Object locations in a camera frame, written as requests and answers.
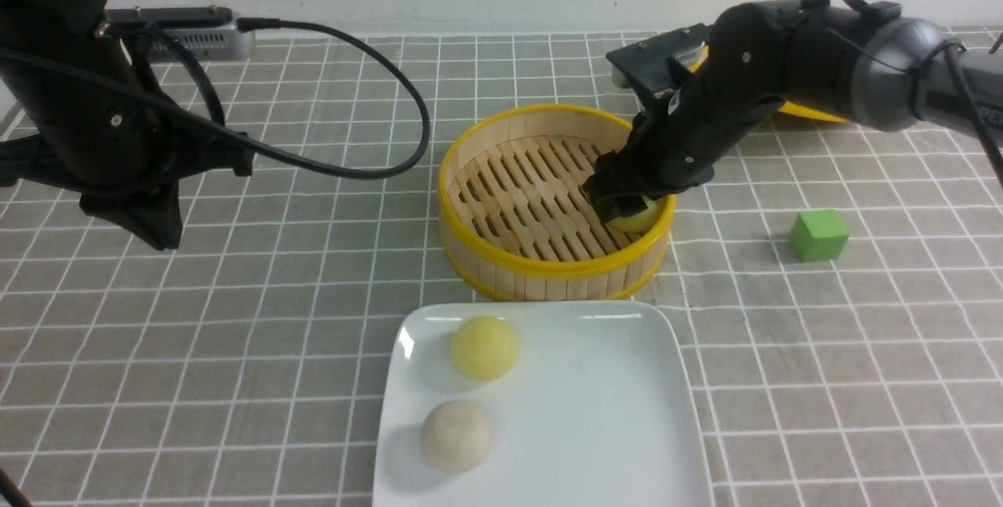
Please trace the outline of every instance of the metal device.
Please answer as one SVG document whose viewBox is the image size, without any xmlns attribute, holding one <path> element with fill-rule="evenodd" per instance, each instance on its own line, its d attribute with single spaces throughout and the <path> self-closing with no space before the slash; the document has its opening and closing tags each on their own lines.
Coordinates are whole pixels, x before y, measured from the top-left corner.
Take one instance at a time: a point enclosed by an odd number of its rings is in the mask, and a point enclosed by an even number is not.
<svg viewBox="0 0 1003 507">
<path fill-rule="evenodd" d="M 123 31 L 155 25 L 204 61 L 243 61 L 254 53 L 255 34 L 241 32 L 237 15 L 225 7 L 110 9 L 105 17 Z M 153 42 L 146 60 L 173 62 L 176 58 L 163 44 Z"/>
<path fill-rule="evenodd" d="M 714 163 L 785 101 L 881 131 L 922 119 L 978 137 L 1003 181 L 1003 57 L 956 52 L 960 43 L 899 4 L 844 2 L 745 3 L 712 27 L 610 52 L 644 110 L 583 185 L 600 218 L 710 181 Z M 705 41 L 709 56 L 691 73 L 679 56 Z"/>
</svg>

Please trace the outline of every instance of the black mount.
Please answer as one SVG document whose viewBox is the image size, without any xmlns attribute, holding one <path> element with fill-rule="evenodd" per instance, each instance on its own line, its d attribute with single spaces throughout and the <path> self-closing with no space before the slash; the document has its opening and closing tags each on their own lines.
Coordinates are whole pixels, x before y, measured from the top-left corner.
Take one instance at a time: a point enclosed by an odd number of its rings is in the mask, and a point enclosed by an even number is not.
<svg viewBox="0 0 1003 507">
<path fill-rule="evenodd" d="M 147 60 L 149 41 L 131 37 L 123 41 L 132 58 L 141 87 L 172 100 L 160 89 Z M 140 179 L 116 186 L 92 186 L 75 178 L 40 135 L 0 144 L 0 187 L 18 180 L 45 184 L 80 194 L 85 215 L 122 227 L 156 250 L 176 249 L 181 243 L 182 222 L 179 181 L 211 170 L 232 170 L 236 176 L 252 173 L 254 154 L 244 147 L 208 136 L 184 121 L 129 106 L 106 122 L 112 130 L 147 133 L 152 137 L 154 161 Z"/>
</svg>

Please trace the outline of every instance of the yellow base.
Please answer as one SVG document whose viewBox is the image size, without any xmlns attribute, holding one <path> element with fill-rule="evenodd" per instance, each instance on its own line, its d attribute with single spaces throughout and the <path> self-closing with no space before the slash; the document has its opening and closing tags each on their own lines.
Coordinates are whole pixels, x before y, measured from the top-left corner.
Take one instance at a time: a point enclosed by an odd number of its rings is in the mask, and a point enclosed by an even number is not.
<svg viewBox="0 0 1003 507">
<path fill-rule="evenodd" d="M 669 245 L 666 244 L 665 248 L 662 249 L 662 254 L 658 257 L 659 261 L 663 261 L 665 259 L 665 253 L 668 249 Z M 455 258 L 452 256 L 452 253 L 449 252 L 448 248 L 442 247 L 442 252 L 445 253 L 445 258 L 446 260 L 449 261 L 449 265 L 456 272 L 456 275 L 458 275 L 461 280 L 466 282 L 466 285 L 472 287 L 474 291 L 476 291 L 480 295 L 483 295 L 484 297 L 493 299 L 494 301 L 515 301 L 515 299 L 513 299 L 512 297 L 509 297 L 507 295 L 494 291 L 493 289 L 484 285 L 479 279 L 473 278 L 469 274 L 467 274 L 466 270 L 464 270 L 463 267 L 459 265 L 459 262 L 455 260 Z M 635 283 L 634 285 L 628 287 L 623 291 L 614 293 L 607 299 L 627 299 L 628 297 L 641 291 L 641 288 L 643 288 L 645 285 L 648 285 L 648 282 L 651 281 L 651 278 L 655 278 L 655 274 L 657 273 L 658 273 L 658 268 L 653 268 L 650 272 L 646 273 L 645 275 L 642 275 L 641 279 L 638 279 L 637 283 Z"/>
<path fill-rule="evenodd" d="M 703 47 L 703 52 L 700 53 L 700 57 L 697 58 L 696 61 L 690 65 L 689 67 L 690 70 L 695 72 L 697 68 L 699 68 L 700 65 L 703 64 L 704 60 L 707 59 L 708 50 L 709 50 L 708 47 Z M 844 119 L 842 117 L 830 115 L 828 113 L 823 113 L 822 111 L 816 111 L 808 107 L 802 107 L 794 103 L 791 103 L 789 101 L 787 101 L 787 103 L 784 103 L 783 107 L 780 107 L 780 112 L 786 113 L 788 115 L 793 115 L 795 117 L 804 117 L 807 119 L 816 119 L 819 121 L 829 121 L 834 123 L 847 122 L 847 119 Z"/>
</svg>

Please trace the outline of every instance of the bamboo steamer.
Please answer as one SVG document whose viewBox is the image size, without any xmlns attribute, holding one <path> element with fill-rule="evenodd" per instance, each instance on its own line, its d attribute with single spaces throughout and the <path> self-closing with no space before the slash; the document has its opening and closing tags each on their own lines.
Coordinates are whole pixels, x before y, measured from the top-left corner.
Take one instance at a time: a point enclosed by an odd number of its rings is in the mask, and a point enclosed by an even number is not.
<svg viewBox="0 0 1003 507">
<path fill-rule="evenodd" d="M 625 298 L 658 271 L 670 197 L 644 235 L 606 228 L 581 193 L 630 124 L 588 107 L 537 105 L 473 125 L 439 169 L 439 234 L 474 289 L 500 300 Z"/>
</svg>

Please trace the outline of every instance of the black bracket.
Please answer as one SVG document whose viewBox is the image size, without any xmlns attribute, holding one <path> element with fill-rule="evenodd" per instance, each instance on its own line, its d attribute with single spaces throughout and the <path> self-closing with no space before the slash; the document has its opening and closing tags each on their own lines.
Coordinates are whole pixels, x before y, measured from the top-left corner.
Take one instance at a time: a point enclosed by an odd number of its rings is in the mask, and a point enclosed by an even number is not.
<svg viewBox="0 0 1003 507">
<path fill-rule="evenodd" d="M 606 60 L 624 75 L 644 108 L 650 109 L 663 93 L 678 88 L 689 75 L 682 60 L 696 59 L 710 38 L 710 29 L 698 23 L 662 33 L 610 51 Z"/>
<path fill-rule="evenodd" d="M 162 98 L 144 50 L 148 43 L 126 40 L 132 66 L 142 88 Z M 117 125 L 147 133 L 154 144 L 154 161 L 140 178 L 114 186 L 79 182 L 40 135 L 0 143 L 0 187 L 18 180 L 45 184 L 80 194 L 85 215 L 122 227 L 156 250 L 176 249 L 182 222 L 179 181 L 211 170 L 232 170 L 251 176 L 254 153 L 246 147 L 218 140 L 186 121 L 162 115 L 120 117 Z"/>
</svg>

